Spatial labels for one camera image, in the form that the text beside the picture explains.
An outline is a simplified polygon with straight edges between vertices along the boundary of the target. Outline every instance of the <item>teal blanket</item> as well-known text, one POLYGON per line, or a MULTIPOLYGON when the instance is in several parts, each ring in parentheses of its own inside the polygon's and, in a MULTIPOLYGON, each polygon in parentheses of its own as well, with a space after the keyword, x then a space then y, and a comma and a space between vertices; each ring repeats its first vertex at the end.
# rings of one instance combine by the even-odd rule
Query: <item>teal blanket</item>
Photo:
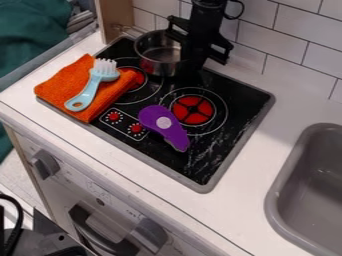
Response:
MULTIPOLYGON (((66 39, 71 10, 67 0, 0 0, 0 78, 66 39)), ((0 124, 0 162, 11 149, 0 124)))

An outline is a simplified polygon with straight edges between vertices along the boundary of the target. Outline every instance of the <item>black stovetop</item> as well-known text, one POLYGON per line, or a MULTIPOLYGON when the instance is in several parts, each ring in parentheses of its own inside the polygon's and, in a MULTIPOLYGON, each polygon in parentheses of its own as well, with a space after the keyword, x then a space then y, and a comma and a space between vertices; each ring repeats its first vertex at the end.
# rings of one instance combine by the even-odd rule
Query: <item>black stovetop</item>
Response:
POLYGON ((133 41, 128 38, 97 58, 115 59, 118 67, 136 69, 140 75, 136 87, 91 125, 198 192, 214 187, 273 104, 270 94, 207 70, 187 79, 147 76, 139 69, 133 41), (183 124, 191 141, 187 152, 177 152, 158 134, 141 129, 138 113, 153 104, 169 108, 183 124))

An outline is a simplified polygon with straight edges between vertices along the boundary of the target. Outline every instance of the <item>purple spatula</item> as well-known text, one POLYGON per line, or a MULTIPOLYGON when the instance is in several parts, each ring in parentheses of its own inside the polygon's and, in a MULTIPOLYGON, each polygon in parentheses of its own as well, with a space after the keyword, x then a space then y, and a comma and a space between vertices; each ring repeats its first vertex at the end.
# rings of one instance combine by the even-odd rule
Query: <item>purple spatula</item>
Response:
POLYGON ((139 122, 149 130, 161 134, 176 150, 185 152, 190 144, 186 131, 170 110, 152 105, 139 113, 139 122))

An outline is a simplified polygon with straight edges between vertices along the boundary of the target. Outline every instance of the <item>orange cloth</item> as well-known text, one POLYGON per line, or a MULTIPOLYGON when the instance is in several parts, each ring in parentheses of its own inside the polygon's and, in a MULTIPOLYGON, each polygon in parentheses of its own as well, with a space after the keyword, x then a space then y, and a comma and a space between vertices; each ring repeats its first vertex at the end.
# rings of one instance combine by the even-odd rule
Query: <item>orange cloth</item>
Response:
POLYGON ((83 111, 73 112, 64 107, 64 103, 78 95, 86 86, 94 65, 94 58, 84 55, 75 63, 60 70, 48 81, 34 88, 35 94, 76 119, 89 123, 104 111, 111 103, 127 92, 135 83, 137 74, 134 71, 121 72, 118 80, 101 83, 94 101, 83 111))

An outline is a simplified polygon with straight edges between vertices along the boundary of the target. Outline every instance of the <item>brush bristles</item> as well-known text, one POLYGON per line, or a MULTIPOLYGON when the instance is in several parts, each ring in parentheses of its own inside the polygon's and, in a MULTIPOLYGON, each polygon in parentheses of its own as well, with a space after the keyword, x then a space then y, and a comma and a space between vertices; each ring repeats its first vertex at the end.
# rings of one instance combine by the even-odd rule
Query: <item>brush bristles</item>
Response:
POLYGON ((116 73, 116 66, 115 60, 96 59, 94 70, 102 75, 114 75, 116 73))

